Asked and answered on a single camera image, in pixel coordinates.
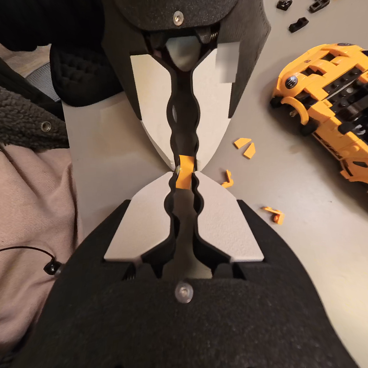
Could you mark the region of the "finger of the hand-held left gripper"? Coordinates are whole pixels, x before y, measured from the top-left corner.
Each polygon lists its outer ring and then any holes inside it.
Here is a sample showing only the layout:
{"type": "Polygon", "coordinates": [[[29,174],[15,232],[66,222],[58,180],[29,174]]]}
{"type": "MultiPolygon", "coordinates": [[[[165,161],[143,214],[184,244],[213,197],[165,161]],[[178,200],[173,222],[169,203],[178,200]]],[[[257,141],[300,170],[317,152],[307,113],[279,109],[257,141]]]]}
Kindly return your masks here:
{"type": "Polygon", "coordinates": [[[200,112],[196,128],[197,170],[209,163],[230,122],[232,82],[226,82],[226,68],[217,61],[217,54],[217,48],[211,50],[192,73],[193,94],[200,112]]]}
{"type": "Polygon", "coordinates": [[[168,123],[167,107],[171,97],[171,75],[153,56],[130,57],[141,123],[155,149],[171,170],[175,170],[170,140],[172,129],[168,123]]]}

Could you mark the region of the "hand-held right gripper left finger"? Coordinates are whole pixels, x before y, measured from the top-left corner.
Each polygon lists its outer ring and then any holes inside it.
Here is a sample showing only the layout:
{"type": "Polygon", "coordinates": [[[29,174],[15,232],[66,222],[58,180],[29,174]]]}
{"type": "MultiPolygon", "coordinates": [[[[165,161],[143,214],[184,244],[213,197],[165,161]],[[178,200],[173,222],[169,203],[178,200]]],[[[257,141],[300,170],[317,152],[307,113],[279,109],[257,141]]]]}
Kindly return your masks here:
{"type": "Polygon", "coordinates": [[[107,248],[107,262],[148,264],[157,278],[176,250],[173,214],[176,174],[167,172],[138,191],[130,200],[107,248]]]}

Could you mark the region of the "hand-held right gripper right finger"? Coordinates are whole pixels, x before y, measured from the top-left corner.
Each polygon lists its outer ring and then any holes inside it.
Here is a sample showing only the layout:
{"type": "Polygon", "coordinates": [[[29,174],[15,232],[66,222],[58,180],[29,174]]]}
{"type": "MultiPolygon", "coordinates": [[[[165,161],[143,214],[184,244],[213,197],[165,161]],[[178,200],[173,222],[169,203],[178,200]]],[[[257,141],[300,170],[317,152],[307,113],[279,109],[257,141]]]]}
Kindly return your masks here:
{"type": "Polygon", "coordinates": [[[201,172],[192,174],[192,192],[193,252],[210,277],[246,278],[246,268],[264,267],[264,254],[237,199],[201,172]]]}

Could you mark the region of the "orange lego plate piece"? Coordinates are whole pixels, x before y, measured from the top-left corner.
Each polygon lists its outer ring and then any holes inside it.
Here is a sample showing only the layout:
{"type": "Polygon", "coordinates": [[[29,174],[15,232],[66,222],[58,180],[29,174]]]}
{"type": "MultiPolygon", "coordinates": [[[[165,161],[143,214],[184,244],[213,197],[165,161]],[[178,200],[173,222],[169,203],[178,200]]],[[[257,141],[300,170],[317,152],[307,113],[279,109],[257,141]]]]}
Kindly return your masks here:
{"type": "Polygon", "coordinates": [[[282,225],[285,219],[285,214],[277,209],[274,209],[269,206],[261,207],[262,210],[267,211],[272,214],[272,221],[278,225],[282,225]]]}

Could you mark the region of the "orange lego tile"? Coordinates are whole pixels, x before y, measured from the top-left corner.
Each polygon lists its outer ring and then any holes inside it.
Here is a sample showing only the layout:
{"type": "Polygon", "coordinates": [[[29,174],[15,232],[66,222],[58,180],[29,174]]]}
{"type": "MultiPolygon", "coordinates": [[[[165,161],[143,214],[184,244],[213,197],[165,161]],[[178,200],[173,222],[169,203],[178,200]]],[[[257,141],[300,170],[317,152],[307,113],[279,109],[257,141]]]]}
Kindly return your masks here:
{"type": "Polygon", "coordinates": [[[192,173],[194,172],[195,158],[193,156],[179,155],[176,168],[176,188],[191,189],[192,173]]]}

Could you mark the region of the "pile of small lego parts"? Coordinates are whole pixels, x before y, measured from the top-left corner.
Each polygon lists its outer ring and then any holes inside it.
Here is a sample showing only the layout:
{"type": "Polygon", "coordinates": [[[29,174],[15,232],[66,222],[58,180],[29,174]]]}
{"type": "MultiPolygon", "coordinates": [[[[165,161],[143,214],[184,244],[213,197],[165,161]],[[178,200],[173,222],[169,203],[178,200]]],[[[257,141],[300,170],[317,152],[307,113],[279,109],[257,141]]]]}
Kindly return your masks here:
{"type": "MultiPolygon", "coordinates": [[[[293,3],[293,0],[278,0],[276,3],[276,8],[281,11],[287,11],[293,3]]],[[[307,11],[310,14],[316,13],[330,4],[330,0],[315,0],[308,6],[307,11]]],[[[295,33],[302,28],[304,28],[309,23],[309,20],[304,16],[299,18],[296,22],[291,23],[288,26],[288,31],[290,33],[295,33]]]]}

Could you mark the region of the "orange lego car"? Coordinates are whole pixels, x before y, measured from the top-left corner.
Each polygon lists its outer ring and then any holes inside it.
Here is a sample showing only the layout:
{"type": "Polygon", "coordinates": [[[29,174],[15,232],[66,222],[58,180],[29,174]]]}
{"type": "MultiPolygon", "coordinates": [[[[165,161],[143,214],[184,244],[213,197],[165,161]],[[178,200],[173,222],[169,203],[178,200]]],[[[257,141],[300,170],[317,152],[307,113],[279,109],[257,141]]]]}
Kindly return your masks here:
{"type": "Polygon", "coordinates": [[[322,44],[279,74],[270,105],[288,106],[303,136],[314,136],[350,182],[368,183],[368,51],[322,44]]]}

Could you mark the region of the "black round mesh pad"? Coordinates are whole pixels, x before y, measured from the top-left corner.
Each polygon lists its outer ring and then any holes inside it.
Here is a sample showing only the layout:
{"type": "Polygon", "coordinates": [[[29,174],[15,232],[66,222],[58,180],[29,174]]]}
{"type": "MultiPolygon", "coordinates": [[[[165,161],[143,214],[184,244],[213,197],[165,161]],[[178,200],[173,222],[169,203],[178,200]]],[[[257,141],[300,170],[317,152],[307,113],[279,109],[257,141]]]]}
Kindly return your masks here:
{"type": "Polygon", "coordinates": [[[52,44],[49,61],[55,92],[69,106],[89,106],[123,91],[99,44],[52,44]]]}

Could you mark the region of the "black fleece jacket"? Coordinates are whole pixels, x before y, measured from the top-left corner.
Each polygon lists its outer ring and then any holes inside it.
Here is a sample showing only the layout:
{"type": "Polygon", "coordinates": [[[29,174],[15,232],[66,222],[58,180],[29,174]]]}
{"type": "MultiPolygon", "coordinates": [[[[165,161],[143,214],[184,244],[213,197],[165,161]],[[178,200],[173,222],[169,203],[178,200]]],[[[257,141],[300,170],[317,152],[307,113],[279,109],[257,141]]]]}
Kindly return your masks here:
{"type": "Polygon", "coordinates": [[[0,61],[0,142],[31,150],[68,149],[62,104],[0,61]]]}

